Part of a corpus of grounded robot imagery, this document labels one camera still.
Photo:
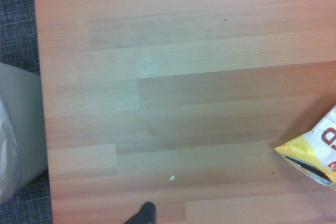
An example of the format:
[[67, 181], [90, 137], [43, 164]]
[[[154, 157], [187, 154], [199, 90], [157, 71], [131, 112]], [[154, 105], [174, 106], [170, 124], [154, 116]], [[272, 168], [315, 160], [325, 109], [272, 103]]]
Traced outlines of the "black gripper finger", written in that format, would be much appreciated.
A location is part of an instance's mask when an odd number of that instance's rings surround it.
[[124, 224], [156, 224], [156, 206], [152, 202], [144, 203], [140, 210]]

